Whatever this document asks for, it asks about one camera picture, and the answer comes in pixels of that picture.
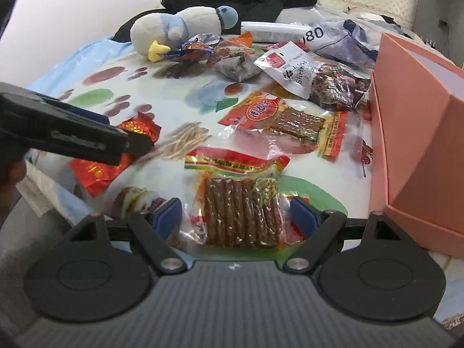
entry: plush toy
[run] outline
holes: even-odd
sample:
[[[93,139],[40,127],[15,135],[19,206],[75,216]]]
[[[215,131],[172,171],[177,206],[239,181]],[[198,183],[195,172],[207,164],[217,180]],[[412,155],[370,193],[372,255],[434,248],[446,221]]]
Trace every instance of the plush toy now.
[[[221,35],[238,21],[238,14],[230,6],[217,9],[194,6],[177,14],[152,13],[140,17],[130,29],[135,50],[150,61],[159,61],[158,54],[180,48],[182,43],[198,34]]]

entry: red square logo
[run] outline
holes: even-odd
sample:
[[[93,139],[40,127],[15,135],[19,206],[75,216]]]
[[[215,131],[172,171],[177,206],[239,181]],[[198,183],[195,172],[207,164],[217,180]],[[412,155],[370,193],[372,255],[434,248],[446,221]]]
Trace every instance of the red square logo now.
[[[282,65],[285,64],[285,60],[282,59],[278,54],[275,52],[271,53],[269,56],[266,57],[266,61],[273,67],[273,68],[280,68]]]

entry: number printed on bag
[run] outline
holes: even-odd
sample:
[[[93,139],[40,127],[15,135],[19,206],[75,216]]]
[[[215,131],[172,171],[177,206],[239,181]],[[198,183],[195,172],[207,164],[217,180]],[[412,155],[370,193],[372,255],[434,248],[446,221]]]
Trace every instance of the number printed on bag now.
[[[320,39],[324,36],[324,31],[320,27],[315,27],[314,31],[306,31],[306,34],[303,37],[303,43],[307,41],[313,41],[314,39]]]

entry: blue sheet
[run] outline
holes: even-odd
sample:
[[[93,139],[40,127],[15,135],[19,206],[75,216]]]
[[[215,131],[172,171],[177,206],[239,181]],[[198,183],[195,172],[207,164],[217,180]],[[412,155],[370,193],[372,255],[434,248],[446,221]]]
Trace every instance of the blue sheet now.
[[[56,65],[28,89],[57,97],[62,91],[69,89],[107,61],[133,51],[132,43],[118,43],[109,38],[95,41]]]

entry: silver screw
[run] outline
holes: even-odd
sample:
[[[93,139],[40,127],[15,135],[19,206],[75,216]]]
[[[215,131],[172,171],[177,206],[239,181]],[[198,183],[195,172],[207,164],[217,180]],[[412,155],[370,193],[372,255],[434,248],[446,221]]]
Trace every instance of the silver screw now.
[[[287,267],[300,271],[309,267],[309,262],[305,258],[292,258],[287,262]]]
[[[182,260],[178,258],[166,258],[161,260],[161,266],[168,271],[175,271],[176,269],[182,267],[182,264]]]

